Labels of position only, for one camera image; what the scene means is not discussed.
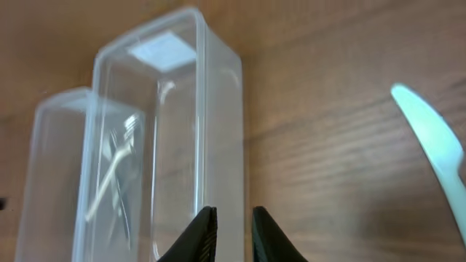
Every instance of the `knife handle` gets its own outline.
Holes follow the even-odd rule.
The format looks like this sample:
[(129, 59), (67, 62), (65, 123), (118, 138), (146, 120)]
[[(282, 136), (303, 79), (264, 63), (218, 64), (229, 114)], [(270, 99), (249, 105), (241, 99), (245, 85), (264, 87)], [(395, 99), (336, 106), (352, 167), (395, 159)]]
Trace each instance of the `knife handle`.
[(435, 170), (466, 246), (466, 187), (457, 170)]

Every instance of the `wood grain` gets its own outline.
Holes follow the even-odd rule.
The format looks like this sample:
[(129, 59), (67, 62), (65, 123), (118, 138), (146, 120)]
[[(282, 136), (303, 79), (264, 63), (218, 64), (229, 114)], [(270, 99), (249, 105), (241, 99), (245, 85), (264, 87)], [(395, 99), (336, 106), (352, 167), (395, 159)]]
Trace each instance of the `wood grain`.
[(306, 258), (466, 259), (445, 196), (390, 97), (393, 82), (412, 86), (466, 144), (466, 2), (6, 0), (0, 261), (14, 260), (36, 104), (90, 84), (99, 47), (185, 4), (242, 56), (249, 204), (267, 207)]

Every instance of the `white plastic knife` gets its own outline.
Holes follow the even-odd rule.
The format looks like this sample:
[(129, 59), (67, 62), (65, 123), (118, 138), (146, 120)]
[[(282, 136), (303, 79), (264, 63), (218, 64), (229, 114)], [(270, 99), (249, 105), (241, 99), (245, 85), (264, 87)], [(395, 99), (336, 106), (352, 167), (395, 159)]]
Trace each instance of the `white plastic knife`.
[(459, 177), (463, 149), (456, 135), (432, 107), (404, 84), (394, 84), (392, 96), (404, 113), (445, 191), (466, 245), (466, 188)]

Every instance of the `wooden table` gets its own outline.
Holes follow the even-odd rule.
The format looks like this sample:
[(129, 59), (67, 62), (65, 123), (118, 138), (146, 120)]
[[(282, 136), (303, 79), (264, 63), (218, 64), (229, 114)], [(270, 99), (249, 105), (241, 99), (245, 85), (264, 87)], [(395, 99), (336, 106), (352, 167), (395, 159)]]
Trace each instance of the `wooden table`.
[(99, 47), (186, 4), (242, 57), (250, 205), (306, 258), (465, 260), (390, 86), (416, 89), (466, 144), (466, 2), (4, 0), (0, 261), (14, 260), (37, 103), (89, 85)]

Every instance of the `plastic container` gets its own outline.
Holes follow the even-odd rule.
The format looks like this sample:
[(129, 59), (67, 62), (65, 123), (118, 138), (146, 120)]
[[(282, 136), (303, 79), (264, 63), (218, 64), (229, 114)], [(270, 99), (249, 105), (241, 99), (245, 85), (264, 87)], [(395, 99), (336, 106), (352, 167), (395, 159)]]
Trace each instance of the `plastic container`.
[(104, 47), (34, 128), (16, 261), (156, 261), (206, 205), (244, 260), (241, 62), (196, 9)]

